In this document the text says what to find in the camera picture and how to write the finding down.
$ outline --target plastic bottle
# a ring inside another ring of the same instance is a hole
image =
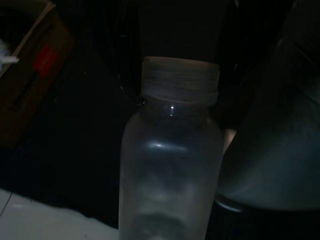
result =
[[[209,117],[219,66],[146,57],[145,106],[121,146],[119,240],[204,240],[223,138]]]

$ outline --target white bottle cap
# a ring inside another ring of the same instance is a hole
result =
[[[218,97],[217,64],[147,56],[142,66],[142,96],[181,103],[213,105]]]

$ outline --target red sticker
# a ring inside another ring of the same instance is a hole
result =
[[[36,57],[33,68],[39,72],[42,77],[45,77],[57,58],[57,53],[53,48],[45,44]]]

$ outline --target bottle shoulder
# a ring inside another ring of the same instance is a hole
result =
[[[223,145],[223,137],[214,119],[190,119],[136,112],[128,121],[123,140],[134,144],[160,141],[180,145]]]

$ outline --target cardboard box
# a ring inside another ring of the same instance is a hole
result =
[[[0,72],[0,145],[15,146],[41,105],[75,41],[45,0],[1,0],[35,22],[16,48],[17,64]]]

